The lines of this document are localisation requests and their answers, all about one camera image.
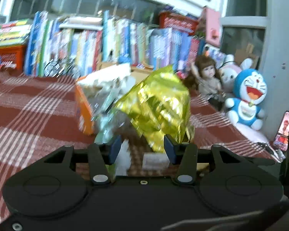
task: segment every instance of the doll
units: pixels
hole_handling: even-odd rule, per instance
[[[211,57],[201,55],[196,58],[191,71],[198,81],[198,90],[203,95],[222,93],[220,76],[215,68],[215,61]]]
[[[215,68],[215,61],[211,57],[200,55],[191,65],[191,71],[185,85],[198,89],[199,92],[208,97],[217,110],[223,105],[223,91],[220,82],[219,72]]]

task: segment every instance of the pink box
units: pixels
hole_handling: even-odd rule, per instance
[[[220,13],[204,6],[200,17],[198,18],[197,31],[206,33],[206,43],[219,48],[220,44]]]

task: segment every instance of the white rabbit plush toy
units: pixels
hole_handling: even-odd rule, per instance
[[[221,76],[223,90],[226,93],[232,93],[235,78],[242,70],[249,69],[252,64],[253,60],[247,58],[238,66],[234,63],[234,56],[227,55],[224,65],[218,70]]]

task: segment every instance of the doll hair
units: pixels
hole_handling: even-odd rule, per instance
[[[201,71],[205,69],[206,67],[213,66],[215,69],[215,77],[219,80],[221,80],[220,74],[218,70],[216,69],[216,61],[212,59],[209,56],[200,55],[197,56],[195,59],[195,64],[192,64],[195,67],[191,67],[191,70],[187,76],[187,78],[184,80],[184,85],[188,88],[198,89],[198,84],[201,80]]]

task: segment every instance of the red box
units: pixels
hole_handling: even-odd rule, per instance
[[[172,28],[194,36],[198,21],[183,15],[165,11],[160,13],[160,28]]]
[[[0,47],[0,66],[23,71],[26,45]]]

